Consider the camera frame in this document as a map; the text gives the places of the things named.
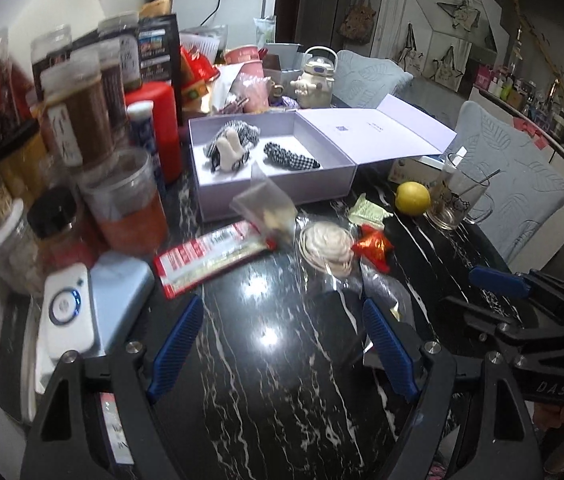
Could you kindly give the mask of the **yellow lemon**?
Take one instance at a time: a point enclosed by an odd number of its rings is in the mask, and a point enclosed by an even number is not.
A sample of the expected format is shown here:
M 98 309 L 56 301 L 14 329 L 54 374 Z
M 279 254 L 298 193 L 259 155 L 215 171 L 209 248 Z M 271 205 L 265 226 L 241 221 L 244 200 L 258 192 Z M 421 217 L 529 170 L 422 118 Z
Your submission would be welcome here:
M 395 207 L 401 214 L 420 216 L 431 207 L 431 194 L 419 182 L 403 182 L 396 191 Z

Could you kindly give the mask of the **red plastic container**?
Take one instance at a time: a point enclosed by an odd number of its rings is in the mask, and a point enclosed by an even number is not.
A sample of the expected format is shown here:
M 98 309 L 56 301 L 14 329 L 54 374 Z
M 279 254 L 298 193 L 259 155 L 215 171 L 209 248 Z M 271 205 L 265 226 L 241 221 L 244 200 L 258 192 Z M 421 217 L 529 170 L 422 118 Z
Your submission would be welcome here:
M 140 89 L 126 92 L 125 104 L 151 101 L 154 104 L 153 118 L 156 146 L 165 182 L 170 184 L 181 176 L 183 162 L 180 148 L 177 102 L 169 82 L 145 82 Z

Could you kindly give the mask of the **green snack packet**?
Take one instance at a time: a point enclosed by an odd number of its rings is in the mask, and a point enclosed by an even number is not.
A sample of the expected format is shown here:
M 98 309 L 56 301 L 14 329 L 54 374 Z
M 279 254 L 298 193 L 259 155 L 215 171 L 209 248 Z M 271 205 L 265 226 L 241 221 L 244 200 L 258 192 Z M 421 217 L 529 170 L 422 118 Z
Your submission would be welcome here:
M 355 226 L 372 226 L 374 229 L 384 229 L 384 221 L 393 217 L 393 213 L 367 199 L 362 193 L 355 205 L 348 209 L 347 219 Z

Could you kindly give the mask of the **silver foil snack bag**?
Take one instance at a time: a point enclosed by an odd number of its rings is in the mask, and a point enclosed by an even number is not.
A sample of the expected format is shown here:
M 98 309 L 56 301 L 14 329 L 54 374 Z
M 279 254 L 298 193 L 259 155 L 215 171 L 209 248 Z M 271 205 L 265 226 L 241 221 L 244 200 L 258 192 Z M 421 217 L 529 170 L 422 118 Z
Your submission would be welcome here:
M 397 321 L 415 327 L 410 292 L 396 278 L 375 269 L 367 259 L 360 262 L 365 296 L 389 309 Z

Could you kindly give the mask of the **white mini fridge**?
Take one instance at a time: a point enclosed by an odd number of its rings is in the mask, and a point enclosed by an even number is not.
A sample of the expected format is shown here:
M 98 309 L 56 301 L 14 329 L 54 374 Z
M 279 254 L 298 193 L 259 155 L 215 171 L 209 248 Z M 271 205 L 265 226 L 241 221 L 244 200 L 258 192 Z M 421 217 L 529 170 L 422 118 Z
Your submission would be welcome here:
M 181 30 L 227 25 L 227 49 L 255 44 L 255 18 L 275 12 L 276 0 L 172 0 Z

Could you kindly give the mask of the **black product box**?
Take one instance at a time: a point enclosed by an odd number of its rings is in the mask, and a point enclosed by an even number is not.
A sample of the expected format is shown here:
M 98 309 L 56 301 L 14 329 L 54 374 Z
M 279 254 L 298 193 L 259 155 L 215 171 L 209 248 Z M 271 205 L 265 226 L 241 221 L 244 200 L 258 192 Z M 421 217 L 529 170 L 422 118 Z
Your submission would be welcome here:
M 141 18 L 137 34 L 140 76 L 144 82 L 167 82 L 175 92 L 175 114 L 183 126 L 181 53 L 175 14 Z

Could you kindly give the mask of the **red candy packet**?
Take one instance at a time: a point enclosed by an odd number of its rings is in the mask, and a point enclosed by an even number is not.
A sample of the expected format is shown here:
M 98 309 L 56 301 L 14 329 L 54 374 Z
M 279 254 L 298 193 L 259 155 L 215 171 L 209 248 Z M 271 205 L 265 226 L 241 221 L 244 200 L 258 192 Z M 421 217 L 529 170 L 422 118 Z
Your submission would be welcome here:
M 382 230 L 370 224 L 360 226 L 360 238 L 351 246 L 351 251 L 360 259 L 367 259 L 376 270 L 389 273 L 389 257 L 393 253 L 393 244 Z

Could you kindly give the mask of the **blue white tube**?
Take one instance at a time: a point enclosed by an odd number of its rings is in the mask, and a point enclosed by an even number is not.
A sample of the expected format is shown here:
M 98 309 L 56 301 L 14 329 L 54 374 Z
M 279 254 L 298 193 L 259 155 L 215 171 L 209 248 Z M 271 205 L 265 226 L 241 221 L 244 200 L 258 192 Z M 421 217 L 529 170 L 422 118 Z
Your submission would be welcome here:
M 166 183 L 157 148 L 153 111 L 152 101 L 137 101 L 126 108 L 131 128 L 131 142 L 139 148 L 144 148 L 151 156 L 158 192 L 163 197 L 166 195 Z

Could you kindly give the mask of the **glass mug with spoon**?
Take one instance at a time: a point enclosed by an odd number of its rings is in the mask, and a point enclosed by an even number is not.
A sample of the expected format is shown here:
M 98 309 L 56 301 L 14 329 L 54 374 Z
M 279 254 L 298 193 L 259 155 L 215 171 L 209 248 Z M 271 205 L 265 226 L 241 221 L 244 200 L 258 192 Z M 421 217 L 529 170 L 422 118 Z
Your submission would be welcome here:
M 431 205 L 425 216 L 437 228 L 452 231 L 463 221 L 477 224 L 495 211 L 494 199 L 488 194 L 490 182 L 500 169 L 485 172 L 468 159 L 460 148 L 449 154 L 442 171 L 431 188 Z

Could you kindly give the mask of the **red white packet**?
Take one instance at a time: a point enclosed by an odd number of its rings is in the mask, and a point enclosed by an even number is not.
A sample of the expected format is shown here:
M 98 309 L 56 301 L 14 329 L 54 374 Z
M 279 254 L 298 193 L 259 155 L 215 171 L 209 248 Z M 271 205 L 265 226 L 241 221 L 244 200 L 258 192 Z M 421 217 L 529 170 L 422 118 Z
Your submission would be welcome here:
M 175 299 L 209 278 L 275 248 L 273 240 L 242 220 L 168 249 L 154 259 L 154 266 L 166 298 Z

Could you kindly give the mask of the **brown spice jar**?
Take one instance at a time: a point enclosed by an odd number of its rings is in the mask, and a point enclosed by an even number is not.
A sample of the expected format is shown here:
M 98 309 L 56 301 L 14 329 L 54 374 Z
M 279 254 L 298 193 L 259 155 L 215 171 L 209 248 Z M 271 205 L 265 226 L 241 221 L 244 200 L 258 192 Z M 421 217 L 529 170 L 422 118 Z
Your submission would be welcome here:
M 91 168 L 114 151 L 102 71 L 95 52 L 76 53 L 41 74 L 55 145 L 71 170 Z

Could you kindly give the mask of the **grey leaf chair cushion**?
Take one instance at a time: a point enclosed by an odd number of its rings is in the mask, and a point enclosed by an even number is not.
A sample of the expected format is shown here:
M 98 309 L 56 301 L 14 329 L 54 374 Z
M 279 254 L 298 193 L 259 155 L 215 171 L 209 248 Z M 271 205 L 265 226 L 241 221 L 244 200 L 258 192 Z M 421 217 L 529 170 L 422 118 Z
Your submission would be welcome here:
M 512 262 L 539 229 L 564 206 L 564 178 L 548 163 L 527 133 L 491 115 L 480 104 L 460 108 L 450 154 L 465 150 L 460 167 L 480 180 L 492 174 L 487 200 L 494 205 L 482 231 L 502 259 Z

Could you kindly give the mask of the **checkered cloth with pompoms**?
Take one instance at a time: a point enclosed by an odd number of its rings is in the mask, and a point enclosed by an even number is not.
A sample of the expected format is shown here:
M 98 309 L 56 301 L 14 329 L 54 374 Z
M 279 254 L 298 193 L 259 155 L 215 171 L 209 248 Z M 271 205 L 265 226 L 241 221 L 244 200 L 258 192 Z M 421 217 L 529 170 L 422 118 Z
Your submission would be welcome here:
M 212 174 L 237 174 L 260 141 L 260 129 L 243 120 L 230 120 L 204 147 Z

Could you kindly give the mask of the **brown ceramic mug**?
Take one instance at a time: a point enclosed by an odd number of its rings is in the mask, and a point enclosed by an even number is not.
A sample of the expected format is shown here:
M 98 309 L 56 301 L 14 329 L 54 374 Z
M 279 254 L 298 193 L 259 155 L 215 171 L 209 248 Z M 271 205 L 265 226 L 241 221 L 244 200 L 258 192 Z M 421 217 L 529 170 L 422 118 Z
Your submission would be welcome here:
M 284 105 L 284 87 L 281 84 L 277 84 L 273 79 L 268 79 L 267 91 L 270 106 L 280 107 Z

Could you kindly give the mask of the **clear bag with snack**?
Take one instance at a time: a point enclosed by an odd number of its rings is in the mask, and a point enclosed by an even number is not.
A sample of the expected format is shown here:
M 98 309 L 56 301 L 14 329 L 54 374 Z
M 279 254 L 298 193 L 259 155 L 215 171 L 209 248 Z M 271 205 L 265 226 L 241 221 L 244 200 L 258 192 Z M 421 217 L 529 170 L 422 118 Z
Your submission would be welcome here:
M 233 197 L 230 207 L 251 222 L 267 240 L 285 246 L 293 244 L 297 209 L 272 180 L 252 180 L 246 191 Z

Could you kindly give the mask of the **clear bag with pink yarn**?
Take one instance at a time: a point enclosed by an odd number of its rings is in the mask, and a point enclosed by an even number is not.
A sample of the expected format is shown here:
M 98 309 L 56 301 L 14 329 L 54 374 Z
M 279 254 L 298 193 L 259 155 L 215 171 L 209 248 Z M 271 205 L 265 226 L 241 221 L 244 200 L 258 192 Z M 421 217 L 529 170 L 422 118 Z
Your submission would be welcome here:
M 348 221 L 315 214 L 296 218 L 294 250 L 299 272 L 306 283 L 319 278 L 348 280 L 358 272 L 352 251 L 357 228 Z

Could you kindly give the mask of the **clear jar orange contents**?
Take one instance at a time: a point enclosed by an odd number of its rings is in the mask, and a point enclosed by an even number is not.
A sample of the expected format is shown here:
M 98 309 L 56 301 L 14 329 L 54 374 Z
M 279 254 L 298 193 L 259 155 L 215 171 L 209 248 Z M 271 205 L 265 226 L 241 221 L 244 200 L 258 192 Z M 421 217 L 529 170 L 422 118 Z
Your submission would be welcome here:
M 153 159 L 144 148 L 122 148 L 78 177 L 78 186 L 111 249 L 147 257 L 168 236 Z

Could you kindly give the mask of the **lavender gift box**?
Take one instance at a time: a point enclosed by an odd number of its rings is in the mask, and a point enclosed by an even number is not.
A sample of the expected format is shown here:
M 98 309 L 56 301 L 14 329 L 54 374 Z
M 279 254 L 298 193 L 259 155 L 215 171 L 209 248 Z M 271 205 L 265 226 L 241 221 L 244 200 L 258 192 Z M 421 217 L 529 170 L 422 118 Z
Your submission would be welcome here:
M 259 142 L 250 151 L 245 167 L 236 174 L 212 172 L 204 147 L 231 120 L 257 127 Z M 317 108 L 196 118 L 189 122 L 189 133 L 196 197 L 201 219 L 206 222 L 234 216 L 231 200 L 249 187 L 253 165 L 258 165 L 300 205 L 346 196 L 360 166 L 440 155 L 456 137 L 442 122 L 390 94 L 375 108 Z M 269 142 L 309 156 L 320 167 L 308 171 L 275 168 L 265 161 L 263 147 Z

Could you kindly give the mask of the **black white checkered scrunchie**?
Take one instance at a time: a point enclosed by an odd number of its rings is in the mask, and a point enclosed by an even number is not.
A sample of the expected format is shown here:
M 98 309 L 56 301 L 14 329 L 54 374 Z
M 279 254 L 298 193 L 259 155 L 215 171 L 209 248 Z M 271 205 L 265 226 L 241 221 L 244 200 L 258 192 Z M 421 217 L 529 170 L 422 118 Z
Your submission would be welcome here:
M 308 171 L 319 169 L 320 163 L 311 157 L 296 154 L 282 148 L 280 144 L 269 142 L 263 149 L 265 160 L 271 166 L 291 171 Z

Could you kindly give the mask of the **white cartoon kettle bottle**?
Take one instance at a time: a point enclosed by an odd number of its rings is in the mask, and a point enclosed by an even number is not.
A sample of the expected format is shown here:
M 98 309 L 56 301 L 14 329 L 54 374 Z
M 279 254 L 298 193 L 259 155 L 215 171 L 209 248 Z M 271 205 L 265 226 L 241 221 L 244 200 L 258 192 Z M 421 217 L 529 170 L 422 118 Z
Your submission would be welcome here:
M 300 108 L 329 108 L 335 86 L 338 55 L 328 47 L 311 47 L 303 54 L 303 72 L 291 81 Z

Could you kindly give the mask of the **light blue case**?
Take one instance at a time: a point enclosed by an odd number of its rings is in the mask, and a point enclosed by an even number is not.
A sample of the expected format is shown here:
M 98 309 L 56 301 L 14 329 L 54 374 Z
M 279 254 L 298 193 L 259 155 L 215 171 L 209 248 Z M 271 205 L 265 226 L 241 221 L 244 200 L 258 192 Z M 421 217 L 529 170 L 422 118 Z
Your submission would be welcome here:
M 140 259 L 105 252 L 90 270 L 95 344 L 88 358 L 107 356 L 123 344 L 153 291 L 155 278 Z

